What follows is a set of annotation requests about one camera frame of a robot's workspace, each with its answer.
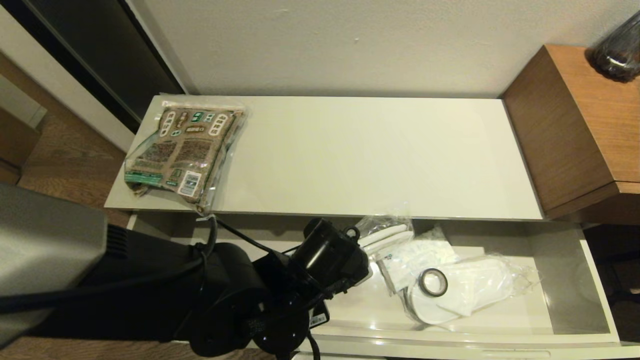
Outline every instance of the wooden cabinet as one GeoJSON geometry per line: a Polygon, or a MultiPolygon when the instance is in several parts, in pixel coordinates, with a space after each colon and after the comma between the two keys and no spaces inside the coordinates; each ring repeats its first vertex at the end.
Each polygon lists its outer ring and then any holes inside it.
{"type": "Polygon", "coordinates": [[[504,103],[546,216],[640,224],[640,81],[603,77],[585,50],[545,45],[504,103]]]}

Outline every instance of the wooden floor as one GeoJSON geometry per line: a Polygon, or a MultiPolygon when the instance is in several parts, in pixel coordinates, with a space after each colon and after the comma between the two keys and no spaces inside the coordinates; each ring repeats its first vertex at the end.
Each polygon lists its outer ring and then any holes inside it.
{"type": "MultiPolygon", "coordinates": [[[[78,118],[46,116],[42,136],[23,168],[19,186],[93,208],[111,224],[125,227],[129,214],[103,205],[124,153],[78,118]]],[[[259,350],[242,350],[215,359],[267,360],[259,350]]],[[[134,341],[86,341],[23,337],[0,351],[2,360],[202,359],[188,344],[134,341]]]]}

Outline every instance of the black tape roll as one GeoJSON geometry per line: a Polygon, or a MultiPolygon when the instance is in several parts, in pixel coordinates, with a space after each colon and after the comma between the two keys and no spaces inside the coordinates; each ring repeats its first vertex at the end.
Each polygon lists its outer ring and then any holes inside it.
{"type": "Polygon", "coordinates": [[[425,295],[430,297],[441,297],[447,292],[449,282],[447,281],[447,277],[440,270],[430,268],[420,274],[420,277],[418,277],[418,286],[420,286],[420,290],[422,290],[425,295]],[[440,280],[440,289],[433,290],[427,288],[427,284],[424,282],[427,275],[435,275],[440,280]]]}

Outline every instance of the barcode label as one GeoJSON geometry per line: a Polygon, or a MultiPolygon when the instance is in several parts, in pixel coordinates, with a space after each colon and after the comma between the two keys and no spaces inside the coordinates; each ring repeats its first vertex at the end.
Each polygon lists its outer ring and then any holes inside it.
{"type": "Polygon", "coordinates": [[[314,317],[312,317],[309,320],[309,327],[311,326],[315,326],[319,323],[325,323],[326,322],[326,315],[325,314],[320,314],[320,315],[315,315],[314,317]]]}
{"type": "Polygon", "coordinates": [[[198,188],[198,183],[200,182],[201,174],[193,171],[187,171],[184,175],[184,179],[182,179],[182,184],[180,184],[180,188],[178,189],[178,193],[182,195],[187,195],[188,197],[193,197],[193,194],[196,192],[198,188]]]}

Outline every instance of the open drawer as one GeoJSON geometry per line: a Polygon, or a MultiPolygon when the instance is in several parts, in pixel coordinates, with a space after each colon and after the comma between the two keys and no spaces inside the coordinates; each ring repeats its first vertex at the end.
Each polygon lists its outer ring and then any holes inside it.
{"type": "MultiPolygon", "coordinates": [[[[248,236],[284,251],[303,239],[311,217],[223,215],[248,236]]],[[[141,211],[133,230],[181,243],[204,241],[196,215],[141,211]]],[[[357,218],[331,218],[338,228],[357,218]]],[[[376,265],[374,276],[327,301],[331,320],[313,330],[323,353],[424,359],[613,359],[640,357],[640,345],[621,343],[582,231],[554,222],[438,221],[462,257],[500,253],[538,269],[540,285],[468,318],[439,325],[409,319],[390,297],[376,265]]],[[[434,220],[415,220],[417,233],[434,220]]],[[[252,259],[263,251],[220,229],[218,241],[241,246],[252,259]]],[[[307,342],[300,350],[310,351],[307,342]]]]}

